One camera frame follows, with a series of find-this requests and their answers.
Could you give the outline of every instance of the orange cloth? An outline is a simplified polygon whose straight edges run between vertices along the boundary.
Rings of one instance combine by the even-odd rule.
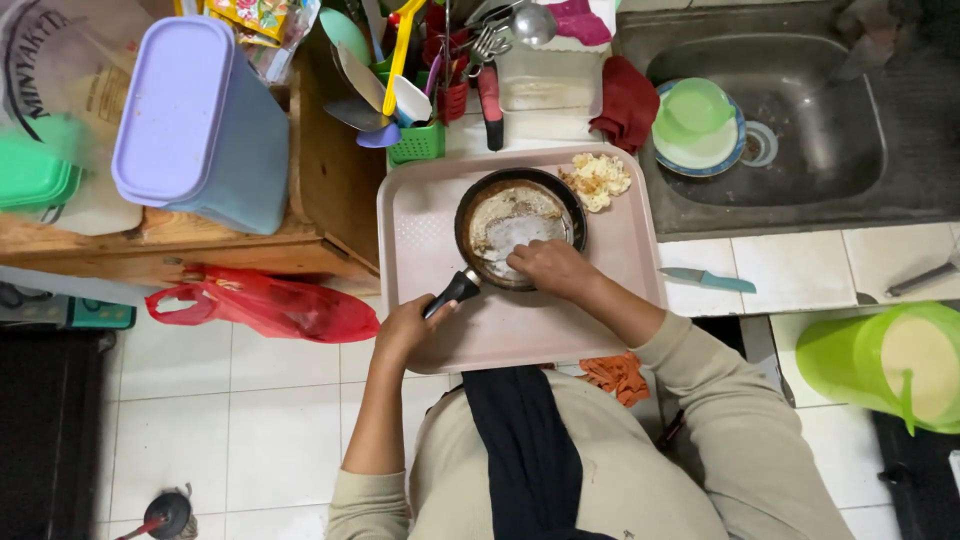
[[[640,374],[640,359],[630,351],[620,356],[584,358],[580,369],[587,373],[580,379],[607,393],[616,390],[616,400],[625,407],[650,397],[647,380]]]

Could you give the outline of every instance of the floor mop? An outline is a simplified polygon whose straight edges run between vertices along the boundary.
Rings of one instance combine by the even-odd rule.
[[[186,484],[186,495],[174,488],[154,499],[143,514],[143,525],[116,540],[129,540],[144,532],[158,540],[196,540],[197,518],[193,515],[190,496],[193,488]]]

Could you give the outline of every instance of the scrambled egg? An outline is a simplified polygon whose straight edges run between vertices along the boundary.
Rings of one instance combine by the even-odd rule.
[[[610,205],[610,198],[630,187],[630,173],[623,170],[620,158],[590,154],[573,157],[572,173],[558,172],[561,180],[573,189],[587,211],[598,212]]]

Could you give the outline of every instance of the frying pan handle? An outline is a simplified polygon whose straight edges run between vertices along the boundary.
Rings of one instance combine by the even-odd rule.
[[[466,273],[457,272],[453,275],[453,279],[450,280],[450,284],[446,286],[444,292],[440,293],[437,298],[434,298],[433,301],[427,305],[426,309],[423,310],[423,318],[429,319],[437,309],[440,309],[451,300],[456,300],[459,303],[473,298],[478,294],[480,294],[480,286]]]

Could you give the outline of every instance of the beige sweater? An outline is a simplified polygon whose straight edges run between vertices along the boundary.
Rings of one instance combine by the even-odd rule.
[[[663,457],[608,394],[548,371],[584,464],[577,528],[624,540],[852,540],[801,438],[800,419],[736,351],[668,313],[634,352],[680,397],[706,482],[697,485]],[[492,539],[487,451],[463,391],[429,412],[419,439],[413,528],[403,473],[341,471],[327,540]]]

